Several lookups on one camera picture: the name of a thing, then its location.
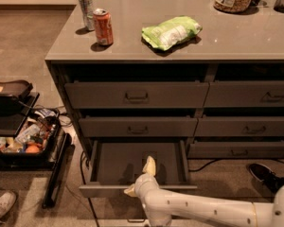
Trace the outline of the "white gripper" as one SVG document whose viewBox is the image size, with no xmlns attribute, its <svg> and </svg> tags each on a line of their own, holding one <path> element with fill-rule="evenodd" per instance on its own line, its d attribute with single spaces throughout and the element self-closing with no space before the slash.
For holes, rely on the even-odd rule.
<svg viewBox="0 0 284 227">
<path fill-rule="evenodd" d="M 134 185 L 132 184 L 124 190 L 126 195 L 133 198 L 136 196 L 143 197 L 150 190 L 159 188 L 158 182 L 153 177 L 156 174 L 156 164 L 155 160 L 151 156 L 147 158 L 142 172 L 145 174 L 140 175 L 136 179 Z"/>
</svg>

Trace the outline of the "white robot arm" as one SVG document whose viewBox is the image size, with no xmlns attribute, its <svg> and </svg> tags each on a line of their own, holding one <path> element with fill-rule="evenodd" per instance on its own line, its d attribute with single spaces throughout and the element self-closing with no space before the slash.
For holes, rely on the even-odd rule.
<svg viewBox="0 0 284 227">
<path fill-rule="evenodd" d="M 151 227 L 168 227 L 173 216 L 210 220 L 228 227 L 284 227 L 284 184 L 276 191 L 273 203 L 231 201 L 165 190 L 155 174 L 156 164 L 149 156 L 142 174 L 124 190 L 140 199 Z"/>
</svg>

